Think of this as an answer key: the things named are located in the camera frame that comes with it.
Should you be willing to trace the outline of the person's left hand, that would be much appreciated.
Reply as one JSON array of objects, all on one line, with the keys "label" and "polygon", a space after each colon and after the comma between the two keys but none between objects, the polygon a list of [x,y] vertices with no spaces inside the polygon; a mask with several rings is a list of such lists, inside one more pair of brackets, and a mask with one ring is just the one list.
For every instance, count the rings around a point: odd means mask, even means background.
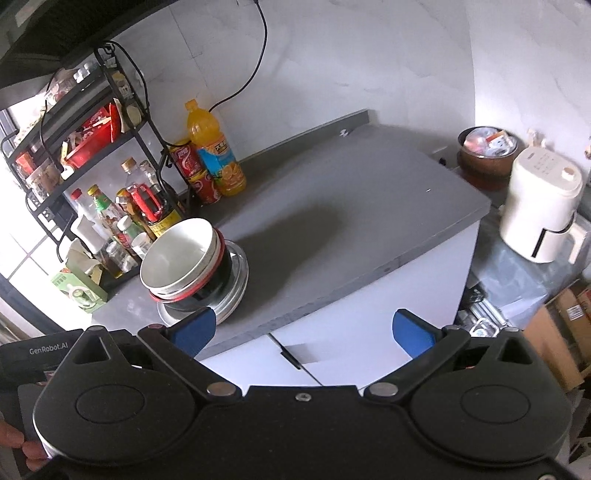
[{"label": "person's left hand", "polygon": [[2,447],[22,451],[30,471],[41,469],[49,461],[49,457],[39,441],[26,441],[21,431],[4,420],[0,421],[0,437]]}]

